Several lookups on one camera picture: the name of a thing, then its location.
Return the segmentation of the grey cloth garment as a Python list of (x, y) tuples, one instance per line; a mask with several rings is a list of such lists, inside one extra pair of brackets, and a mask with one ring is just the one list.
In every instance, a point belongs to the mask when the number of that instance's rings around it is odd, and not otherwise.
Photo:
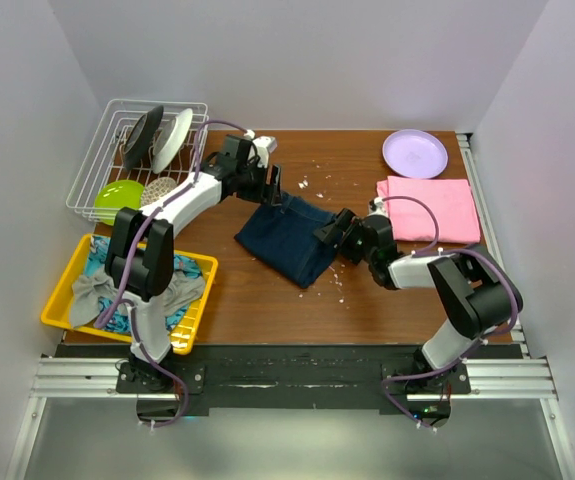
[[(162, 294), (168, 331), (182, 320), (189, 305), (203, 295), (205, 286), (206, 282), (200, 274), (186, 275), (182, 270), (173, 274)], [(77, 328), (89, 324), (107, 310), (116, 297), (117, 289), (113, 286), (113, 280), (98, 269), (92, 276), (81, 275), (74, 282), (72, 292), (69, 324)]]

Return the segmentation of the dark blue denim jeans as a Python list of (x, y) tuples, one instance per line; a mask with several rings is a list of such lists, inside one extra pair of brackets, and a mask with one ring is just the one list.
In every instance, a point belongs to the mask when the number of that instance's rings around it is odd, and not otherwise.
[(336, 215), (299, 196), (281, 194), (276, 206), (260, 205), (234, 239), (301, 289), (310, 287), (336, 256), (315, 231), (334, 223)]

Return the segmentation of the green plastic bowl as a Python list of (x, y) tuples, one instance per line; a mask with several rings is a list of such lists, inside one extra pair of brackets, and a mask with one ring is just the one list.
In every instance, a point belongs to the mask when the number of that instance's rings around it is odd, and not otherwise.
[(140, 208), (143, 191), (144, 185), (133, 180), (124, 179), (108, 183), (94, 201), (97, 219), (105, 225), (113, 226), (119, 210)]

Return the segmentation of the patterned ceramic cup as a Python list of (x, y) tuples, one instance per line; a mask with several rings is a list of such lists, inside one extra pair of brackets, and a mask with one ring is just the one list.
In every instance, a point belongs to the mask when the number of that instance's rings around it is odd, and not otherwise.
[(177, 186), (176, 181), (170, 177), (159, 177), (147, 184), (140, 197), (140, 206), (144, 207), (155, 203), (165, 195), (172, 192)]

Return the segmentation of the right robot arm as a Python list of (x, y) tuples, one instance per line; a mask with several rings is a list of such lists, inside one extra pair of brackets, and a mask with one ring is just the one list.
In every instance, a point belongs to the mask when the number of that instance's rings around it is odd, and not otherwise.
[(346, 260), (354, 264), (364, 261), (372, 279), (385, 289), (436, 290), (445, 322), (416, 351), (410, 372), (390, 378), (413, 381), (423, 392), (436, 392), (447, 382), (448, 371), (502, 324), (512, 328), (523, 308), (520, 292), (481, 244), (405, 255), (398, 249), (387, 215), (373, 212), (360, 218), (348, 209), (314, 235), (336, 247)]

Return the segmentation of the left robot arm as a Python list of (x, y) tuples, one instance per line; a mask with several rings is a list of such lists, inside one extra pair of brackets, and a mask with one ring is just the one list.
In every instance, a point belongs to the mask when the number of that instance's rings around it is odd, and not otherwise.
[(108, 323), (118, 307), (126, 308), (131, 353), (144, 361), (138, 378), (150, 391), (163, 392), (174, 380), (174, 368), (163, 361), (172, 345), (162, 295), (173, 277), (176, 236), (230, 196), (279, 204), (281, 167), (269, 161), (276, 148), (271, 136), (228, 134), (221, 149), (196, 160), (194, 171), (171, 193), (139, 210), (125, 207), (117, 213), (105, 261), (117, 295), (97, 318), (96, 327)]

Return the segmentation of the yellow plastic tray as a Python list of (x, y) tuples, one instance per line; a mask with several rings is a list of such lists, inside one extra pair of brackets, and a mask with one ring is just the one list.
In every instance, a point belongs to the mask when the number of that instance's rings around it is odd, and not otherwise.
[[(116, 330), (99, 330), (93, 327), (93, 322), (74, 328), (69, 324), (69, 311), (73, 302), (72, 286), (83, 273), (87, 256), (90, 250), (90, 240), (94, 234), (86, 234), (79, 241), (68, 264), (61, 274), (56, 287), (50, 295), (42, 310), (40, 320), (43, 324), (68, 331), (77, 331), (92, 335), (103, 340), (130, 343), (129, 332), (117, 332)], [(183, 255), (196, 261), (205, 279), (206, 286), (203, 295), (193, 301), (180, 323), (169, 332), (172, 350), (178, 355), (188, 354), (194, 344), (203, 312), (210, 294), (210, 290), (218, 269), (218, 261), (211, 256), (176, 250), (174, 255)]]

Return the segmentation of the white plate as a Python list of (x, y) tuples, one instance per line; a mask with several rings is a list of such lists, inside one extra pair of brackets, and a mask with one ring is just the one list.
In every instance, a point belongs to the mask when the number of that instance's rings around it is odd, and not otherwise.
[(171, 118), (153, 145), (152, 171), (160, 174), (172, 162), (183, 146), (193, 120), (193, 109), (186, 108)]

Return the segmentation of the lilac plastic plate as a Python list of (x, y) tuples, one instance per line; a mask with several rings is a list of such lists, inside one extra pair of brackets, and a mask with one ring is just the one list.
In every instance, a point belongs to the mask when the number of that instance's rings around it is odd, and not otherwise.
[(383, 142), (382, 155), (393, 172), (413, 179), (438, 177), (449, 162), (448, 152), (437, 137), (415, 129), (391, 133)]

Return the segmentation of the aluminium frame rail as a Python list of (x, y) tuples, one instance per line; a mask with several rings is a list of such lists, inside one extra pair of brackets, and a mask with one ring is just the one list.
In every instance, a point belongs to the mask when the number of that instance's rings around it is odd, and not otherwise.
[[(41, 425), (46, 403), (52, 398), (172, 400), (167, 393), (122, 393), (118, 382), (124, 379), (115, 365), (117, 358), (42, 358), (33, 378), (29, 403), (5, 477), (22, 479)], [(571, 443), (559, 418), (560, 408), (553, 375), (545, 359), (470, 359), (463, 382), (467, 394), (454, 394), (452, 400), (537, 400), (540, 402), (546, 433), (564, 479), (575, 479), (575, 458)]]

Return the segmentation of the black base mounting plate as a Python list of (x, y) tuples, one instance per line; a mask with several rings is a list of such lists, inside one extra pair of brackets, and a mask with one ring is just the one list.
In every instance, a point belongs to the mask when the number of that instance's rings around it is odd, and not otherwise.
[(172, 382), (129, 358), (118, 362), (117, 390), (138, 394), (138, 413), (166, 419), (182, 393), (188, 415), (215, 408), (376, 410), (394, 414), (398, 400), (412, 412), (443, 412), (471, 391), (464, 365), (432, 379), (408, 381), (420, 363), (415, 347), (395, 345), (201, 345), (162, 365)]

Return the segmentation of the blue patterned cloth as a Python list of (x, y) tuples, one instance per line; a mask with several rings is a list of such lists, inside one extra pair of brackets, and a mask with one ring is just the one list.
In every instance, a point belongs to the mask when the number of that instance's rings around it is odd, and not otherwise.
[[(108, 246), (109, 246), (108, 237), (98, 235), (93, 235), (91, 237), (90, 250), (87, 256), (85, 266), (83, 268), (83, 273), (81, 275), (92, 276), (98, 269), (100, 269), (103, 273), (105, 273), (104, 267)], [(183, 255), (175, 254), (174, 273), (180, 270), (182, 270), (186, 275), (189, 275), (190, 273), (196, 273), (200, 274), (203, 277), (201, 270), (195, 260)]]

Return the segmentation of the pink t-shirt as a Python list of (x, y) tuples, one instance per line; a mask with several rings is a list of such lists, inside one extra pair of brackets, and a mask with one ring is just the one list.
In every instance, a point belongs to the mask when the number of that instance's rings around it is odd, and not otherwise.
[[(381, 198), (405, 196), (426, 205), (438, 223), (438, 241), (454, 244), (477, 243), (481, 230), (472, 190), (466, 179), (411, 179), (388, 176), (376, 183)], [(424, 207), (409, 200), (390, 200), (386, 210), (396, 240), (430, 242), (435, 225)]]

